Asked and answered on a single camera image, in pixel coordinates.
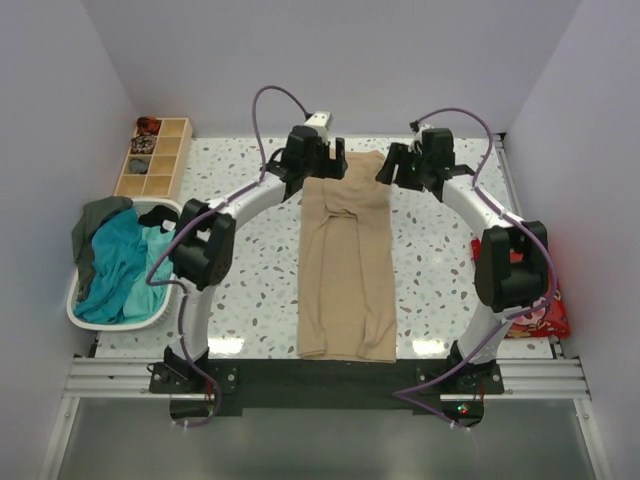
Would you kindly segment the beige t shirt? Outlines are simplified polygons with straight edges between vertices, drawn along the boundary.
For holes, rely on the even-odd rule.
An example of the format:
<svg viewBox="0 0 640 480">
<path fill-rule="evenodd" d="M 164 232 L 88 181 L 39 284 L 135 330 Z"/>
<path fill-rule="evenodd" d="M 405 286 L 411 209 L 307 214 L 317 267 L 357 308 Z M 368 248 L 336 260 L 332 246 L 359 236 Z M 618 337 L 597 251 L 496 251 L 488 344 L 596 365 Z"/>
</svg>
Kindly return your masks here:
<svg viewBox="0 0 640 480">
<path fill-rule="evenodd" d="M 341 180 L 309 178 L 301 199 L 297 353 L 393 363 L 395 278 L 390 188 L 378 151 L 350 153 Z"/>
</svg>

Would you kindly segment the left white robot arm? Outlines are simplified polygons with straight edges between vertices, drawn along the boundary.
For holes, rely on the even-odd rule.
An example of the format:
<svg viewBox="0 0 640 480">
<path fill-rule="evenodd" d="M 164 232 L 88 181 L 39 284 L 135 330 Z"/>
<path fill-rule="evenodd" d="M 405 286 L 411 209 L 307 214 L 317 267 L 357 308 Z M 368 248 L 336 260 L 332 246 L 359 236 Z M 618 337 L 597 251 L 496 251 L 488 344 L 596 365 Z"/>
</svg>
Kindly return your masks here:
<svg viewBox="0 0 640 480">
<path fill-rule="evenodd" d="M 295 126 L 285 147 L 265 161 L 257 179 L 213 203 L 188 201 L 176 225 L 169 257 L 182 290 L 177 338 L 153 367 L 153 393 L 199 393 L 218 380 L 208 367 L 208 321 L 213 296 L 234 259 L 238 230 L 262 212 L 286 202 L 308 177 L 337 179 L 347 170 L 345 140 L 330 141 L 318 127 Z"/>
</svg>

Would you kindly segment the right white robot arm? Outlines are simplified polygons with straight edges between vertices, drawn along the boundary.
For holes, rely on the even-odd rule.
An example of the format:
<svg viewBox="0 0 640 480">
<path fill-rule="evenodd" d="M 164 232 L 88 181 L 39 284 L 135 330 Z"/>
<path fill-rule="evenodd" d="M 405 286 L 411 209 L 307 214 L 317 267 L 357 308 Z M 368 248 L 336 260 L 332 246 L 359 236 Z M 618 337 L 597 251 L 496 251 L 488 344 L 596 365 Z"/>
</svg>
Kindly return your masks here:
<svg viewBox="0 0 640 480">
<path fill-rule="evenodd" d="M 480 240 L 474 286 L 478 305 L 447 357 L 445 372 L 403 390 L 403 395 L 441 384 L 469 392 L 490 376 L 514 320 L 541 306 L 549 288 L 547 230 L 514 215 L 478 183 L 478 173 L 456 162 L 454 137 L 444 128 L 422 128 L 410 144 L 394 142 L 378 182 L 427 191 L 453 210 Z"/>
</svg>

